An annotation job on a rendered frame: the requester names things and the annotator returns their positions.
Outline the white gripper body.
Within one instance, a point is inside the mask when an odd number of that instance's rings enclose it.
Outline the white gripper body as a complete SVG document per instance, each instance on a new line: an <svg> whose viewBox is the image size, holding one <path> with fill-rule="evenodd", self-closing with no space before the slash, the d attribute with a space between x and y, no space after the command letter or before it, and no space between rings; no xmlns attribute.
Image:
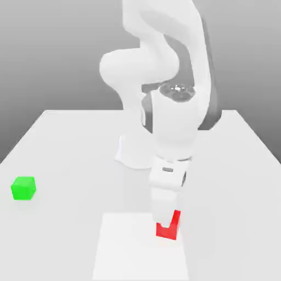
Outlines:
<svg viewBox="0 0 281 281"><path fill-rule="evenodd" d="M152 188L151 207L156 222L171 222L177 206L178 193L173 190Z"/></svg>

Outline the small red cube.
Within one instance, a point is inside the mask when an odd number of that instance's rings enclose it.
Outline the small red cube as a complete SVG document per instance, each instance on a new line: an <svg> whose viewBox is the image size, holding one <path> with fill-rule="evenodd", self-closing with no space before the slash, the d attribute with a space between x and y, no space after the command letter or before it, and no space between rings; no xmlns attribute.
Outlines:
<svg viewBox="0 0 281 281"><path fill-rule="evenodd" d="M156 224L156 236L176 240L177 233L180 225L181 212L174 210L172 220L169 227L163 227L160 223Z"/></svg>

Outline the small green cube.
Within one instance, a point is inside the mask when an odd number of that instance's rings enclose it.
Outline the small green cube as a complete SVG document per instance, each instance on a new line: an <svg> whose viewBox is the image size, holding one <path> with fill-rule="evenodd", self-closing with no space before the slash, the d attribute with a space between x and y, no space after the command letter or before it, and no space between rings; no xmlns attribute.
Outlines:
<svg viewBox="0 0 281 281"><path fill-rule="evenodd" d="M36 192L35 178L19 176L11 185L14 200L31 200Z"/></svg>

